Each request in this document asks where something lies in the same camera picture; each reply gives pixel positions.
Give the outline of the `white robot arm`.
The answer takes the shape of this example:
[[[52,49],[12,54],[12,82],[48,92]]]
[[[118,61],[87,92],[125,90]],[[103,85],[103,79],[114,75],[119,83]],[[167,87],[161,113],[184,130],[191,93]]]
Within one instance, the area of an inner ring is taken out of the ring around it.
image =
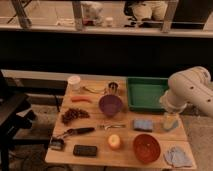
[[[177,116],[191,103],[204,114],[213,117],[211,75],[201,66],[176,72],[168,78],[168,89],[160,97],[164,108],[163,128],[170,131],[178,126]]]

